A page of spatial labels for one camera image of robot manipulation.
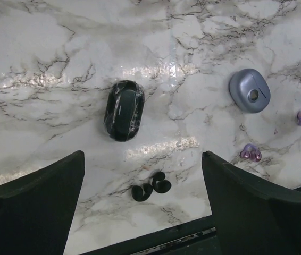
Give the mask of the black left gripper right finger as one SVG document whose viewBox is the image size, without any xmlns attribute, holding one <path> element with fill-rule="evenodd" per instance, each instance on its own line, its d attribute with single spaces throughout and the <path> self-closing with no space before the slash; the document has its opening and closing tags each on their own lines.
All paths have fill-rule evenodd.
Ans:
<svg viewBox="0 0 301 255">
<path fill-rule="evenodd" d="M 207 151 L 202 170 L 223 254 L 301 254 L 301 191 Z"/>
</svg>

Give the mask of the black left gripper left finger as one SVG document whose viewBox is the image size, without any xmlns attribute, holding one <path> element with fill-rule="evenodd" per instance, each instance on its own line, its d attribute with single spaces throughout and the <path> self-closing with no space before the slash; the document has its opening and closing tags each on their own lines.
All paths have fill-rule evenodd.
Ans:
<svg viewBox="0 0 301 255">
<path fill-rule="evenodd" d="M 85 154 L 0 185 L 0 254 L 63 254 L 85 175 Z"/>
</svg>

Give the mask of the lavender earbud charging case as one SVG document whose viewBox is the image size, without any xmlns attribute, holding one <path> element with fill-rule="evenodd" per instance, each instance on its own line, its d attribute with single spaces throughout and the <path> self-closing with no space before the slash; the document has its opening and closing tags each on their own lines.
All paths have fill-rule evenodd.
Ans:
<svg viewBox="0 0 301 255">
<path fill-rule="evenodd" d="M 236 72 L 229 82 L 230 95 L 235 104 L 246 113 L 259 113 L 269 104 L 271 93 L 263 76 L 255 69 Z"/>
</svg>

